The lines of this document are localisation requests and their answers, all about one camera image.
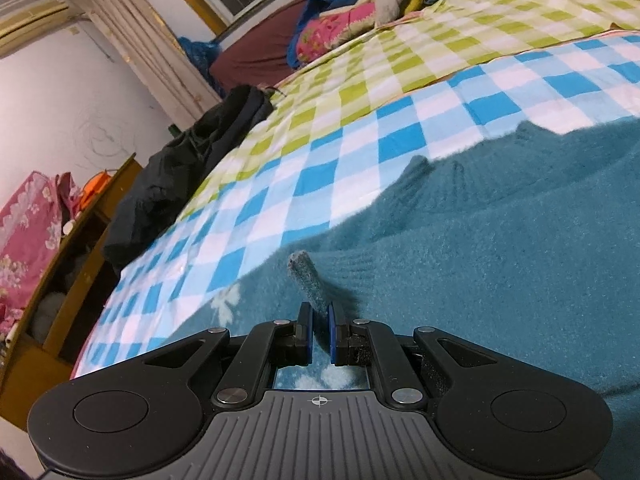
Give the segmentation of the teal knitted sweater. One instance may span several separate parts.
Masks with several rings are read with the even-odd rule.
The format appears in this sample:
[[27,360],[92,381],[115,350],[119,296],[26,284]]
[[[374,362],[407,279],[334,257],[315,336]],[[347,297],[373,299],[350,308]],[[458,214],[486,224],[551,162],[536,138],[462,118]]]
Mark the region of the teal knitted sweater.
[[245,334],[328,307],[421,324],[582,382],[605,398],[607,479],[639,474],[639,124],[556,134],[530,122],[432,162],[411,159],[366,209],[279,248],[198,308],[177,338]]

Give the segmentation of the black clothing pile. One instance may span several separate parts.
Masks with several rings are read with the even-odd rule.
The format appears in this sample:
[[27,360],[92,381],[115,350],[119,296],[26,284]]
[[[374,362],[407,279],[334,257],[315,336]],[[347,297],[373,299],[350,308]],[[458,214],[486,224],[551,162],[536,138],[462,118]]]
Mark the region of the black clothing pile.
[[266,90],[241,84],[150,157],[108,227],[102,254],[120,272],[177,219],[213,169],[273,111]]

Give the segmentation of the blue white checkered bedsheet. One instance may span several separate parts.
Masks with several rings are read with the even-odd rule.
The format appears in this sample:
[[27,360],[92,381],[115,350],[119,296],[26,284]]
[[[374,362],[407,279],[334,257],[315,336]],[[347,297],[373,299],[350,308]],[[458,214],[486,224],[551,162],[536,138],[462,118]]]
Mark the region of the blue white checkered bedsheet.
[[639,36],[616,30],[462,70],[268,159],[254,176],[207,182],[126,267],[75,374],[157,347],[281,245],[368,206],[413,156],[442,158],[526,120],[564,133],[638,110]]

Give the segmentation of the wooden shelf cabinet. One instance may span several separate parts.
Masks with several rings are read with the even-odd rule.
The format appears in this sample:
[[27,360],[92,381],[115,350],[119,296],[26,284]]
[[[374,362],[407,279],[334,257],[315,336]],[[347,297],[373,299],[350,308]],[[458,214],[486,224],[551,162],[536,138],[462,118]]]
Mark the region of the wooden shelf cabinet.
[[58,252],[1,345],[1,417],[21,430],[43,393],[70,379],[117,276],[102,255],[117,205],[141,165],[129,157],[70,224]]

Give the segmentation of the orange item on cabinet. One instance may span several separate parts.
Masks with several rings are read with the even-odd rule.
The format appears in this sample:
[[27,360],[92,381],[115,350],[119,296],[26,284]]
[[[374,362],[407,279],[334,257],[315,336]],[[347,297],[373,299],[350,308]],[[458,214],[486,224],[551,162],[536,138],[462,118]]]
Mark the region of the orange item on cabinet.
[[103,170],[90,178],[80,192],[78,202],[79,210],[88,208],[92,201],[104,191],[104,188],[110,183],[111,178],[112,176],[107,170]]

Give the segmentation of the pink floral cloth bundle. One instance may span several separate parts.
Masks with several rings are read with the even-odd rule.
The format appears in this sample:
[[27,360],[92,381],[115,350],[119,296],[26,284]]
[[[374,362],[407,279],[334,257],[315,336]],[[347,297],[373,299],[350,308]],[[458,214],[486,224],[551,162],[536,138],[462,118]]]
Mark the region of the pink floral cloth bundle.
[[64,223],[76,214],[71,174],[32,172],[1,209],[1,337],[21,321],[60,248]]

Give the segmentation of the maroon mattress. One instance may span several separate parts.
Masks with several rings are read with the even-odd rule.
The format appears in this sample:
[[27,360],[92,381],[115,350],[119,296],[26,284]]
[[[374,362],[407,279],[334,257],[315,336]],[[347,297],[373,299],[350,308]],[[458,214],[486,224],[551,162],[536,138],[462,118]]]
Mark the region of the maroon mattress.
[[238,84],[277,84],[293,73],[286,51],[306,1],[274,0],[222,38],[208,69],[222,94]]

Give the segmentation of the blue bag by curtain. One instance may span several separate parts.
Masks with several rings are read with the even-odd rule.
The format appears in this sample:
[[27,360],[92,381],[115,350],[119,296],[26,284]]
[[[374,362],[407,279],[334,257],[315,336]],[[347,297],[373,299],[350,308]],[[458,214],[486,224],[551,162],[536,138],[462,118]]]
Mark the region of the blue bag by curtain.
[[210,73],[210,66],[216,61],[221,47],[216,40],[193,41],[186,37],[179,37],[178,44],[186,54],[191,64],[198,70],[207,83],[216,91],[218,96],[224,97],[224,89]]

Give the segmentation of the pink floral quilt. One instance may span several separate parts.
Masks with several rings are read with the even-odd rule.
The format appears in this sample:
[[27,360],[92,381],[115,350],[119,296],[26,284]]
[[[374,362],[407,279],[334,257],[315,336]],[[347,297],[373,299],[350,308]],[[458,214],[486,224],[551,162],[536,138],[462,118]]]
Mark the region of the pink floral quilt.
[[344,6],[309,21],[294,48],[300,64],[308,64],[322,55],[371,30],[375,25],[375,4],[366,2]]

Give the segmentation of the beige curtain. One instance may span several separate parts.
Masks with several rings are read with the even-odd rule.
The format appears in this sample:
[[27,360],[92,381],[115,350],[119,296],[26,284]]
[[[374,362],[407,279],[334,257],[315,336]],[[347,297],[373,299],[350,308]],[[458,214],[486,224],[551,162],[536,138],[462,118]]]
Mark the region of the beige curtain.
[[70,0],[84,12],[157,100],[188,128],[221,102],[148,0]]

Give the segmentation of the green white checkered bedsheet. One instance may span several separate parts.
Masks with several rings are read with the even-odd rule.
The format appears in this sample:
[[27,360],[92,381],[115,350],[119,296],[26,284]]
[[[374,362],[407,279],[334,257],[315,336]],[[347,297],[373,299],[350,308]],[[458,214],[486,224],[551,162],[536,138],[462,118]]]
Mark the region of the green white checkered bedsheet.
[[638,27],[639,0],[439,0],[279,82],[271,115],[209,173],[181,214],[202,209],[267,162],[460,70]]

